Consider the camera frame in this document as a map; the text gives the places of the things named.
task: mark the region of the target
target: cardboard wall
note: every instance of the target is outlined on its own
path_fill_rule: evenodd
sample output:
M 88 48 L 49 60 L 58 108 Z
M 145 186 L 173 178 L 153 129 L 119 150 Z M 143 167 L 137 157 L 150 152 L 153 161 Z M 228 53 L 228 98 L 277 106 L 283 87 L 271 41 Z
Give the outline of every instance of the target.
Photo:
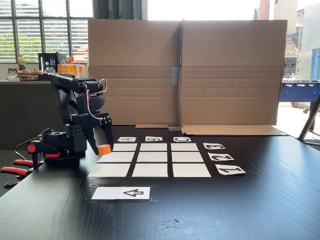
M 181 22 L 89 20 L 89 74 L 113 124 L 177 124 Z
M 286 30 L 285 20 L 92 19 L 89 73 L 108 82 L 102 111 L 114 124 L 275 125 Z
M 180 124 L 275 125 L 287 22 L 183 21 Z

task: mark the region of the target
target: white paper square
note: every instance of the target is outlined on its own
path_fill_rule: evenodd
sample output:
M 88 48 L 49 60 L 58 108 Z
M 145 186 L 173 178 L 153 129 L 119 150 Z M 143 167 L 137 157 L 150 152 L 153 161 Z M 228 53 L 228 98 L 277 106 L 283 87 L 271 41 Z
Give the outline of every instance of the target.
M 141 143 L 140 151 L 167 151 L 166 143 Z
M 203 146 L 210 150 L 225 149 L 225 147 L 220 143 L 204 143 Z
M 199 150 L 195 143 L 171 143 L 171 151 L 198 152 Z
M 173 176 L 176 178 L 211 177 L 204 163 L 173 163 Z
M 132 177 L 168 177 L 168 164 L 136 163 Z
M 134 136 L 121 136 L 118 139 L 118 142 L 135 142 L 136 141 L 136 137 Z
M 103 155 L 98 163 L 131 163 L 134 154 L 134 151 L 113 151 L 107 155 Z
M 175 141 L 175 142 L 191 142 L 191 139 L 190 139 L 190 137 L 175 136 L 173 138 L 173 141 Z
M 158 141 L 162 141 L 162 137 L 160 136 L 146 136 L 145 137 L 145 141 L 146 142 L 158 142 Z
M 92 200 L 150 199 L 149 186 L 99 186 L 94 191 Z
M 245 174 L 246 172 L 241 169 L 239 166 L 233 165 L 215 165 L 219 173 L 222 175 L 234 175 L 234 174 Z
M 130 163 L 97 163 L 88 178 L 125 177 L 129 167 Z
M 167 162 L 168 155 L 166 151 L 141 151 L 139 152 L 137 162 Z
M 134 152 L 137 148 L 137 143 L 115 143 L 113 145 L 114 152 Z
M 208 152 L 210 160 L 212 161 L 231 161 L 234 160 L 232 156 L 224 153 L 210 153 Z
M 203 163 L 204 160 L 201 157 L 200 152 L 185 152 L 185 151 L 177 151 L 172 152 L 172 162 L 173 163 Z

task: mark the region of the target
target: printed number 2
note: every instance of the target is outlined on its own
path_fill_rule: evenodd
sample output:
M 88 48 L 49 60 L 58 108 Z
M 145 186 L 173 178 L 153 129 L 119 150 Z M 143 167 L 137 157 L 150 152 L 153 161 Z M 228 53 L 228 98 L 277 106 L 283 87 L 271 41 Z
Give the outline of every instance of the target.
M 234 175 L 234 174 L 245 174 L 246 172 L 241 169 L 239 166 L 233 165 L 215 165 L 219 173 L 222 175 Z
M 217 153 L 210 153 L 208 152 L 209 157 L 211 160 L 213 161 L 230 161 L 230 160 L 234 160 L 229 154 L 217 154 Z

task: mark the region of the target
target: wire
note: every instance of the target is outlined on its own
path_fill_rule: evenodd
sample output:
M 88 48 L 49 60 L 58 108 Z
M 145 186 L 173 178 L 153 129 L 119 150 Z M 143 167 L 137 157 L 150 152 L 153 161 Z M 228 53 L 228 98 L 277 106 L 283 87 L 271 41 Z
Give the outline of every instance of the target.
M 23 143 L 15 146 L 15 148 L 13 149 L 14 152 L 15 152 L 17 155 L 19 155 L 21 158 L 23 158 L 24 160 L 27 160 L 24 156 L 22 156 L 20 153 L 17 152 L 17 148 L 20 148 L 21 146 L 23 146 L 23 145 L 25 145 L 25 144 L 28 144 L 28 143 L 30 143 L 31 141 L 36 140 L 36 139 L 39 139 L 39 136 L 34 137 L 34 138 L 31 138 L 31 139 L 29 139 L 28 141 L 25 141 L 25 142 L 23 142 Z
M 102 82 L 102 81 L 105 82 L 105 87 L 103 87 L 103 89 L 102 89 L 101 91 L 97 91 L 97 92 L 90 93 L 89 96 L 92 95 L 92 94 L 100 94 L 100 93 L 104 93 L 104 92 L 107 91 L 107 88 L 108 88 L 107 81 L 106 81 L 104 78 L 102 78 L 102 79 L 99 81 L 99 83 Z
M 97 119 L 97 120 L 103 120 L 104 118 L 103 117 L 96 117 L 91 113 L 90 104 L 89 104 L 89 96 L 92 95 L 92 94 L 99 94 L 99 93 L 104 93 L 104 92 L 107 91 L 107 88 L 108 88 L 107 87 L 107 81 L 105 79 L 101 79 L 99 82 L 101 82 L 101 81 L 105 82 L 105 88 L 103 90 L 101 90 L 101 91 L 93 92 L 91 94 L 89 93 L 87 85 L 85 85 L 85 88 L 86 88 L 86 103 L 87 103 L 87 107 L 88 107 L 88 112 L 94 119 Z

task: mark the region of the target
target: black table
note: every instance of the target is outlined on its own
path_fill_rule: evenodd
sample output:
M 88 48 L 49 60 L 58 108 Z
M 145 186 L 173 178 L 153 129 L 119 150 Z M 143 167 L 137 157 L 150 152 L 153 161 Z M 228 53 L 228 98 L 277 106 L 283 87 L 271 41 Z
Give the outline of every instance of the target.
M 113 127 L 114 138 L 182 136 L 167 128 Z M 41 166 L 0 198 L 1 240 L 318 240 L 320 152 L 290 136 L 191 136 L 223 144 L 246 174 L 211 178 L 87 178 L 78 167 Z M 92 184 L 152 186 L 157 202 L 93 203 Z M 184 219 L 195 231 L 161 236 L 157 217 Z

